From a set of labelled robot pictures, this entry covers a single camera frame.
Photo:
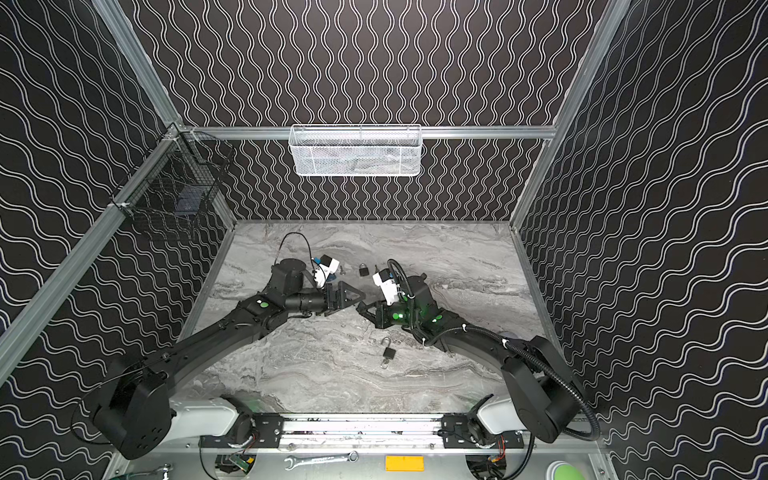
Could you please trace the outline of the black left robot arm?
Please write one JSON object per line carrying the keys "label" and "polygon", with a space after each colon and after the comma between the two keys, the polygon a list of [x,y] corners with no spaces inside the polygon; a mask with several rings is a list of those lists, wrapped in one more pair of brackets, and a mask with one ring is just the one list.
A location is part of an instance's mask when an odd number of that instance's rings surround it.
{"label": "black left robot arm", "polygon": [[96,389],[91,423],[124,458],[138,459],[169,434],[177,416],[171,397],[197,374],[266,337],[293,314],[328,316],[366,297],[344,281],[306,286],[308,278],[303,261],[284,259],[271,266],[261,291],[239,301],[221,320],[148,355],[113,360]]}

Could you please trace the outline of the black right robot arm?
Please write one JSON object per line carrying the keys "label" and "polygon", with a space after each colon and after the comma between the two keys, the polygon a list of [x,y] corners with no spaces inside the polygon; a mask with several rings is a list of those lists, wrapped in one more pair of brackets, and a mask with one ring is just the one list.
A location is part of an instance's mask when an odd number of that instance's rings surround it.
{"label": "black right robot arm", "polygon": [[459,354],[498,371],[514,417],[536,439],[552,443],[562,434],[595,441],[601,429],[584,388],[555,346],[542,336],[509,338],[475,325],[440,306],[426,277],[381,281],[383,300],[361,302],[357,312],[378,329],[400,326],[425,348]]}

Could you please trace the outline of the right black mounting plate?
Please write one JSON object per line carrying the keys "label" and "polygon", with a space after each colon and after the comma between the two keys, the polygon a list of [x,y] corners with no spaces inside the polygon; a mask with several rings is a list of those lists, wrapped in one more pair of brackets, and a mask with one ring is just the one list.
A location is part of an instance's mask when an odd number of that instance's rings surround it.
{"label": "right black mounting plate", "polygon": [[522,449],[523,436],[516,431],[493,434],[468,414],[445,414],[436,431],[446,449],[493,449],[503,440],[506,448]]}

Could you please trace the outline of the black mounting plate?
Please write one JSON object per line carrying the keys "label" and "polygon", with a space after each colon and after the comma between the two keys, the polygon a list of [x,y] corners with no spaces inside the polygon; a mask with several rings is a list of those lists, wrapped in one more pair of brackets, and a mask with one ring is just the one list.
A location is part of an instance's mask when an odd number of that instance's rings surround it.
{"label": "black mounting plate", "polygon": [[203,436],[206,449],[277,448],[282,437],[285,418],[279,414],[240,415],[234,425],[221,436]]}
{"label": "black mounting plate", "polygon": [[516,431],[493,434],[468,414],[445,414],[436,431],[446,449],[493,449],[503,440],[506,448],[522,449],[523,436]]}

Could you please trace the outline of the silver combination wrench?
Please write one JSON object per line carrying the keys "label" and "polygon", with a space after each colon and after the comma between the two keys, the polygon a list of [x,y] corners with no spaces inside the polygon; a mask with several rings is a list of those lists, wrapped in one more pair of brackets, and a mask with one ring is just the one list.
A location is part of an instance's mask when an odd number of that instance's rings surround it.
{"label": "silver combination wrench", "polygon": [[291,455],[284,459],[284,462],[285,462],[284,469],[286,471],[292,471],[298,467],[305,467],[305,466],[324,465],[324,464],[331,464],[331,463],[357,462],[359,458],[360,456],[357,451],[351,451],[349,453],[344,453],[344,454],[320,455],[320,456],[308,456],[308,457],[296,457]]}

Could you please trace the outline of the yellow label plate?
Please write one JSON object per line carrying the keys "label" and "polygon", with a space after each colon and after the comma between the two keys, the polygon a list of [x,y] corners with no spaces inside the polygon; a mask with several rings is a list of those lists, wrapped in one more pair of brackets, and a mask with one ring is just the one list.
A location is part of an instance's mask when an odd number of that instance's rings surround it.
{"label": "yellow label plate", "polygon": [[395,456],[385,458],[387,472],[415,473],[425,471],[425,460],[422,456]]}

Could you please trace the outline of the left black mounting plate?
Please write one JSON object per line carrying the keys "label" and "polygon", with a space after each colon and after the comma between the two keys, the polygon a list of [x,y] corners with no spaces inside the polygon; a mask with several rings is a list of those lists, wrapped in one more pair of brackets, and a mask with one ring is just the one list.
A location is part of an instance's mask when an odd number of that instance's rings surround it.
{"label": "left black mounting plate", "polygon": [[203,436],[206,449],[277,448],[282,437],[285,418],[279,414],[240,415],[234,425],[221,436]]}

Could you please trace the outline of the green round button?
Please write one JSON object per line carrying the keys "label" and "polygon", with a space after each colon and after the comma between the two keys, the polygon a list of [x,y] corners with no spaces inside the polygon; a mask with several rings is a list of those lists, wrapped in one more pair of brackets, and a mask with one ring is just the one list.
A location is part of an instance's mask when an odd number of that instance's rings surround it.
{"label": "green round button", "polygon": [[586,477],[574,465],[565,461],[552,462],[546,471],[547,480],[585,480]]}

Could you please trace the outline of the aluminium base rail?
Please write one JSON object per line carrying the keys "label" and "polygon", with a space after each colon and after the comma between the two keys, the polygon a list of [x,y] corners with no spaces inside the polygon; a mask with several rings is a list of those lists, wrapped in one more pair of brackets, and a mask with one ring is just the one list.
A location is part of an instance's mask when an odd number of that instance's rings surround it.
{"label": "aluminium base rail", "polygon": [[[237,413],[222,407],[184,408],[171,418],[165,435],[151,427],[121,451],[126,458],[140,458],[161,447],[182,447],[202,442],[202,437],[224,435],[240,415],[263,413]],[[476,417],[493,434],[508,431],[531,436],[514,417],[509,402],[501,402],[477,413],[460,413]],[[345,451],[380,450],[389,452],[431,452],[486,450],[446,449],[436,431],[445,414],[288,414],[277,448],[251,448],[243,450],[293,451]]]}

